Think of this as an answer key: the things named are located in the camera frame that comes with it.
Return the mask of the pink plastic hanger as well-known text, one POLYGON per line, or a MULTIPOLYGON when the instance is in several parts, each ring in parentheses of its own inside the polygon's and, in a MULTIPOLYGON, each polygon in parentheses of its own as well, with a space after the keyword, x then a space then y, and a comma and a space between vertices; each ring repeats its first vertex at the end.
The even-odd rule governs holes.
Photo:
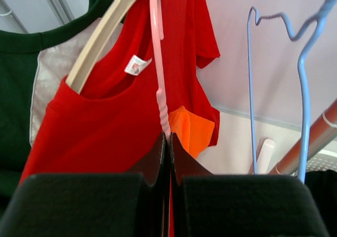
POLYGON ((160 124, 162 127, 162 131, 165 134, 166 139, 168 140, 171 135, 171 129, 168 120, 169 115, 166 103, 164 69, 161 50, 161 40, 164 39, 161 0, 150 0, 150 18, 153 54, 158 83, 156 100, 160 113, 160 124))

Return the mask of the orange t-shirt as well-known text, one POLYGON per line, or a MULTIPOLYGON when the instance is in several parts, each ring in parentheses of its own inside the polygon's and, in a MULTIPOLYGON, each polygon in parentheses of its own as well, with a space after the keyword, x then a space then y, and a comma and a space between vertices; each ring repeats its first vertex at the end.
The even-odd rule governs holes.
POLYGON ((169 114, 171 131, 177 134, 182 147, 197 159, 211 141, 215 123, 193 114, 184 106, 169 114))

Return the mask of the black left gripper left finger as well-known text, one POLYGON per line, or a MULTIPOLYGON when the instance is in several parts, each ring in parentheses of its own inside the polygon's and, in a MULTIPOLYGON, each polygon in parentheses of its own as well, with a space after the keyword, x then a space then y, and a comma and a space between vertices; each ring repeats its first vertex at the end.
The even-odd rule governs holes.
POLYGON ((1 236, 165 236, 165 146, 125 173, 39 174, 15 191, 1 236))

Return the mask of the black t-shirt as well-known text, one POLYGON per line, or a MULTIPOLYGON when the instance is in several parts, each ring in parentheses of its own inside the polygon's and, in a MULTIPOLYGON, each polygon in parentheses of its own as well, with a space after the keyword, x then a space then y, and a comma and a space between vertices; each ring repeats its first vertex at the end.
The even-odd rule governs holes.
POLYGON ((305 185, 320 211, 330 236, 336 236, 336 171, 307 172, 305 185))

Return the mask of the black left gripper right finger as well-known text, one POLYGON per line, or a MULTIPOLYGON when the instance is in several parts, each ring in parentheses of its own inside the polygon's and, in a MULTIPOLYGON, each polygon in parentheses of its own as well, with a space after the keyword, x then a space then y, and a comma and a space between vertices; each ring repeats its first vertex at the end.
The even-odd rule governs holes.
POLYGON ((175 236, 328 236, 309 189, 285 175, 214 175, 170 139, 175 236))

